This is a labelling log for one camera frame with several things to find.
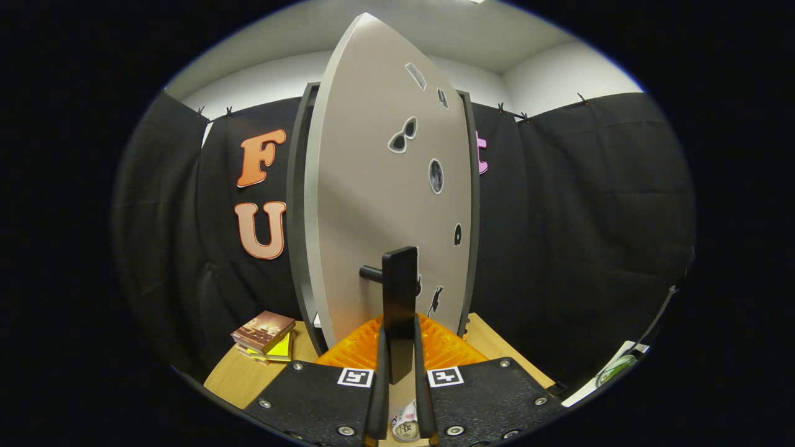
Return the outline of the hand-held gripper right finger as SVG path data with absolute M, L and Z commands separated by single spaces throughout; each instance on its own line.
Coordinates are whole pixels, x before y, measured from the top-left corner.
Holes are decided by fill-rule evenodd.
M 419 433 L 432 446 L 508 446 L 565 406 L 511 357 L 481 359 L 445 327 L 414 319 Z

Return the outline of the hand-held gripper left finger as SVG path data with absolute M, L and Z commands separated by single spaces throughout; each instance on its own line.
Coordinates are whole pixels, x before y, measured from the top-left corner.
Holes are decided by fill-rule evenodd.
M 306 445 L 378 445 L 388 432 L 382 322 L 372 318 L 314 362 L 290 362 L 243 411 Z

